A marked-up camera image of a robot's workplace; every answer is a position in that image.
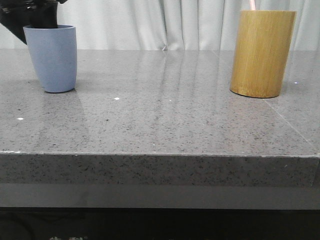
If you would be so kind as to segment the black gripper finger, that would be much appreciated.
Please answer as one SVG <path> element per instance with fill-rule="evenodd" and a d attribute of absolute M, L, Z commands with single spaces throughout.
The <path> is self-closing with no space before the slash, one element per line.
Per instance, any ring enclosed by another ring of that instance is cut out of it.
<path fill-rule="evenodd" d="M 1 9 L 0 23 L 25 45 L 27 44 L 23 27 L 28 25 L 28 16 L 24 11 L 5 12 Z"/>
<path fill-rule="evenodd" d="M 37 29 L 57 29 L 58 1 L 27 1 L 27 24 Z"/>

